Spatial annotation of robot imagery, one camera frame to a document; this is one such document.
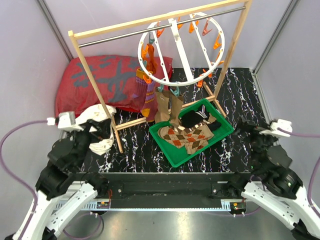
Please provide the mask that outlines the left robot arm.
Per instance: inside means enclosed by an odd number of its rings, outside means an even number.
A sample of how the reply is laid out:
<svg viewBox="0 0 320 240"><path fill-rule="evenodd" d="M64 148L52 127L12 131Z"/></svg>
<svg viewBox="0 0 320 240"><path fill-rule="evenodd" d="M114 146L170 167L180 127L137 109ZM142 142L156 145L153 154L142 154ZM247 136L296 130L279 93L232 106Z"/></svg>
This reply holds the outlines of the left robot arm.
<svg viewBox="0 0 320 240"><path fill-rule="evenodd" d="M0 165L33 197L31 206L19 229L6 236L7 240L56 240L72 218L94 198L111 197L109 181L98 172L83 175L79 190L58 210L55 206L76 180L90 144L111 135L111 120L86 120L71 130L72 140L57 140L48 153L48 163L41 171L35 187L14 174L2 159Z"/></svg>

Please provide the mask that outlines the orange sock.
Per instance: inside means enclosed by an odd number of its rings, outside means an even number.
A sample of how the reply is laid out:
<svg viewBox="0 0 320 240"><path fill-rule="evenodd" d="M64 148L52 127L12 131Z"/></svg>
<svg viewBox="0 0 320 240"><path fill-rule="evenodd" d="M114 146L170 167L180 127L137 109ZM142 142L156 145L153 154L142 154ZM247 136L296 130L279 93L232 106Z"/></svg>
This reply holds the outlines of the orange sock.
<svg viewBox="0 0 320 240"><path fill-rule="evenodd" d="M141 56L146 61L146 69L153 74L157 73L158 64L155 60L155 48L152 44L148 43L145 49L141 50Z"/></svg>

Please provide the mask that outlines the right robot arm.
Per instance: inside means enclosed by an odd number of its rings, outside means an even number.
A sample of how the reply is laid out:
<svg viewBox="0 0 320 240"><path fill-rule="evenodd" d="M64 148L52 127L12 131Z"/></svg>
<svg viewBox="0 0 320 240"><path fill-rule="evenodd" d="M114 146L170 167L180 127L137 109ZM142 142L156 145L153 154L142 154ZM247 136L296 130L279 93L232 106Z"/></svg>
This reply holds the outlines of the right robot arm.
<svg viewBox="0 0 320 240"><path fill-rule="evenodd" d="M236 134L248 133L251 145L250 174L245 179L234 174L234 181L227 185L232 198L242 196L281 221L296 240L318 240L320 238L320 209L312 200L312 186L305 186L301 178L290 168L292 159L281 145L279 138L298 136L292 123L273 120L267 127L258 126L243 117L238 120Z"/></svg>

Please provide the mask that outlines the purple striped sock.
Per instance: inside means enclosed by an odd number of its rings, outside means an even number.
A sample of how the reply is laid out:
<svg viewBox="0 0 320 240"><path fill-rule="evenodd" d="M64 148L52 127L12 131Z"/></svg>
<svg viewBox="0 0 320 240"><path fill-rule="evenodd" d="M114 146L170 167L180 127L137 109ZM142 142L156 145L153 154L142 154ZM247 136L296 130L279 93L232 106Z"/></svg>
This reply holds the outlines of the purple striped sock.
<svg viewBox="0 0 320 240"><path fill-rule="evenodd" d="M155 120L155 115L158 110L155 86L156 83L154 81L147 84L144 104L140 110L147 122L153 122Z"/></svg>
<svg viewBox="0 0 320 240"><path fill-rule="evenodd" d="M142 100L146 97L147 83L143 79L146 74L143 70L138 68L135 72L135 81L131 88L131 96L134 101Z"/></svg>

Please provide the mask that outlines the tan sock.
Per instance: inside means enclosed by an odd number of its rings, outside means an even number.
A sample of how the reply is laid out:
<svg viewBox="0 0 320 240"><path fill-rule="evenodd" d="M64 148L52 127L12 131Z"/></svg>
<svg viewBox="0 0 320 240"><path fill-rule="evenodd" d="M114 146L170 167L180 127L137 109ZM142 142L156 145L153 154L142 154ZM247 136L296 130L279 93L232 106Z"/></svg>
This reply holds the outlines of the tan sock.
<svg viewBox="0 0 320 240"><path fill-rule="evenodd" d="M155 91L157 101L157 112L154 116L155 123L166 122L170 119L169 114L169 101L170 93L167 90Z"/></svg>
<svg viewBox="0 0 320 240"><path fill-rule="evenodd" d="M172 92L171 95L171 113L170 113L170 123L173 126L179 125L179 114L181 112L183 106L183 96L180 94L179 96L174 95Z"/></svg>

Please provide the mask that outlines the white round sock hanger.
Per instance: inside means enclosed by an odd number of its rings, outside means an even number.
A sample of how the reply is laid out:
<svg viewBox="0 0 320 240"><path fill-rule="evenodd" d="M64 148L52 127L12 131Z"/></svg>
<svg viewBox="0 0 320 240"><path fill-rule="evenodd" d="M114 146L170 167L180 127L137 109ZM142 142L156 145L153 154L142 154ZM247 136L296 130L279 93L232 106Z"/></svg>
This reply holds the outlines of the white round sock hanger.
<svg viewBox="0 0 320 240"><path fill-rule="evenodd" d="M208 65L208 70L202 73L200 76L196 78L194 77L191 71L191 67L189 64L189 60L187 58L187 54L186 54L183 42L182 42L182 38L179 33L180 25L183 25L183 24L179 23L174 18L170 18L168 20L169 28L173 35L174 43L177 48L177 52L182 64L182 68L185 73L186 80L176 81L176 82L171 82L169 80L169 75L166 70L164 57L162 55L161 47L159 43L159 38L161 36L161 32L163 29L163 27L161 27L160 29L157 29L159 22L153 22L148 26L148 28L142 33L142 36L140 37L140 41L137 47L137 54L138 54L140 69L145 72L146 80L153 80L159 84L162 84L165 86L171 86L171 87L188 86L188 85L196 84L199 81L203 80L204 78L208 77L213 72L213 70L215 70L220 64L223 63L222 58L225 51L226 41L225 41L225 35L223 32L223 29L220 26L220 24L213 17L203 12L192 13L189 15L189 17L190 19L186 21L187 23L190 24L189 32L191 34L192 33L196 34L197 40L200 45L200 51L203 53L205 61ZM216 60L214 61L210 60L207 48L205 47L205 44L202 39L202 37L208 35L211 32L208 29L208 25L215 26L217 30L217 38L213 44L213 48L215 50L218 50L218 54L217 54ZM149 72L146 69L147 62L143 60L142 50L146 48L147 44L152 44L154 47L154 52L158 54L158 57L160 59L159 65L164 74L164 77L162 78L156 77L155 74L153 74L152 72Z"/></svg>

